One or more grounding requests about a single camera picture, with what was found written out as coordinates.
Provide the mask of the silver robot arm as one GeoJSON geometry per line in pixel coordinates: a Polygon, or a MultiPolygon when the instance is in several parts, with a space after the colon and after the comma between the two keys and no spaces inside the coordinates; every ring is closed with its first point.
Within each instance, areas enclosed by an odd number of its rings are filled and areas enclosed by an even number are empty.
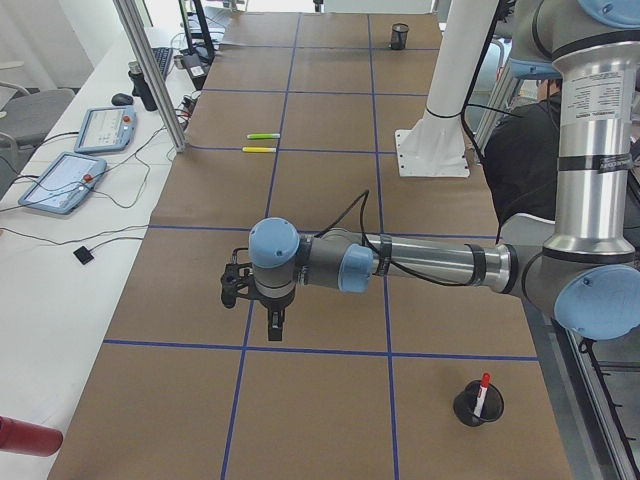
{"type": "Polygon", "coordinates": [[[623,221],[632,97],[639,65],[635,1],[520,1],[512,64],[520,78],[560,76],[555,218],[518,214],[492,248],[368,235],[332,225],[304,235],[282,218],[250,231],[247,262],[230,261],[221,300],[260,302],[282,337],[300,285],[363,292],[373,276],[486,286],[523,298],[583,337],[623,336],[639,323],[639,274],[623,221]]]}

